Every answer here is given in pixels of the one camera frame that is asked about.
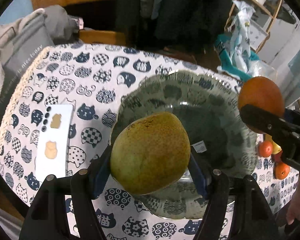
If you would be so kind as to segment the person's hand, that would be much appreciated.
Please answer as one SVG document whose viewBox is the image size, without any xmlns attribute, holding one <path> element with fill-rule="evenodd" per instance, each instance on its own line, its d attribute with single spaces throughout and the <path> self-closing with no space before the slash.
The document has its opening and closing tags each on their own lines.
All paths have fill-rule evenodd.
<svg viewBox="0 0 300 240">
<path fill-rule="evenodd" d="M 298 181 L 297 189 L 293 194 L 286 214 L 286 221 L 288 225 L 291 225 L 295 219 L 300 221 L 300 178 Z"/>
</svg>

